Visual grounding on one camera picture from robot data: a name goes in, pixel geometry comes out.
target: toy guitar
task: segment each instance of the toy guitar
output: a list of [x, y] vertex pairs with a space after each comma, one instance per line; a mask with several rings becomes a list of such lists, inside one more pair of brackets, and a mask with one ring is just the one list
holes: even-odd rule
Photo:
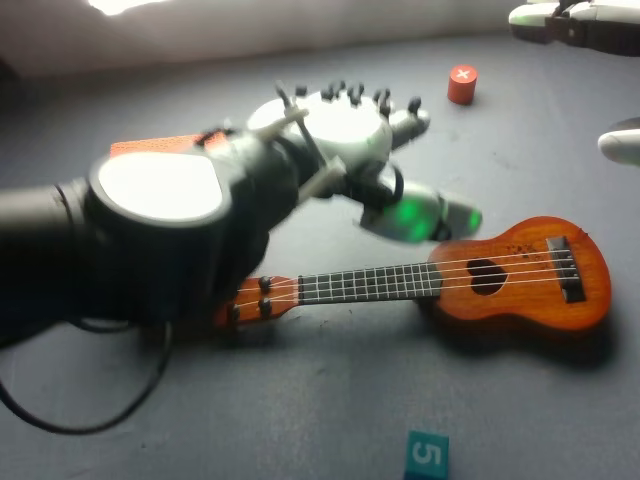
[[438, 316], [459, 325], [524, 319], [577, 333], [603, 319], [611, 282], [587, 233], [566, 220], [535, 217], [490, 240], [442, 243], [425, 263], [250, 278], [214, 323], [263, 322], [300, 305], [404, 299], [431, 299]]

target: table surface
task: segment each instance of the table surface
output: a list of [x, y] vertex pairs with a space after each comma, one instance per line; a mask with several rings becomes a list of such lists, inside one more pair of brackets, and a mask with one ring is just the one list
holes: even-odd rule
[[[475, 102], [446, 98], [449, 70], [479, 72]], [[241, 124], [272, 84], [337, 78], [421, 95], [427, 135], [399, 151], [407, 178], [470, 199], [479, 237], [535, 215], [566, 218], [600, 246], [614, 296], [607, 335], [579, 347], [502, 335], [456, 340], [412, 302], [304, 307], [236, 348], [176, 349], [148, 403], [88, 438], [35, 430], [0, 408], [0, 477], [30, 479], [399, 479], [409, 430], [450, 437], [452, 480], [637, 477], [640, 460], [640, 169], [598, 152], [638, 116], [638, 60], [519, 43], [432, 40], [225, 64], [40, 81], [4, 92], [0, 187], [83, 175], [117, 141]], [[423, 261], [354, 226], [344, 199], [311, 201], [272, 234], [259, 274], [295, 276]], [[155, 360], [135, 333], [61, 326], [0, 352], [29, 409], [64, 423], [111, 415]]]

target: heart-shaped sound hole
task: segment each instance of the heart-shaped sound hole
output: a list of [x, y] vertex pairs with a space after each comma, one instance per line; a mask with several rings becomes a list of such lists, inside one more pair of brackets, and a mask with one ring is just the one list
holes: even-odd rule
[[493, 295], [507, 281], [507, 272], [486, 258], [469, 260], [467, 270], [473, 277], [471, 289], [478, 295]]

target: white number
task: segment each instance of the white number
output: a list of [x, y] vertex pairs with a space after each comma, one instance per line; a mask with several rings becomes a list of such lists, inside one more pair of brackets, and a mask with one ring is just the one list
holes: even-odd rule
[[442, 452], [440, 450], [440, 447], [437, 447], [435, 445], [429, 445], [428, 443], [425, 444], [424, 448], [425, 448], [425, 454], [424, 455], [420, 455], [420, 449], [422, 448], [422, 443], [417, 442], [413, 445], [413, 459], [419, 463], [420, 465], [426, 465], [427, 463], [430, 463], [432, 458], [432, 454], [433, 456], [435, 456], [435, 464], [436, 465], [440, 465], [440, 457], [442, 455]]

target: green light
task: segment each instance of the green light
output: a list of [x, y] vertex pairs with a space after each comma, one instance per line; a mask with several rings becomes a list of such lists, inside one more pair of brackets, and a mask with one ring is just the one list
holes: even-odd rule
[[420, 207], [416, 202], [402, 202], [396, 207], [396, 220], [398, 223], [410, 223], [420, 213]]
[[469, 230], [475, 232], [482, 223], [482, 214], [478, 210], [474, 210], [469, 217]]
[[427, 220], [420, 220], [411, 227], [409, 232], [409, 240], [412, 242], [419, 242], [427, 238], [431, 230], [431, 225]]

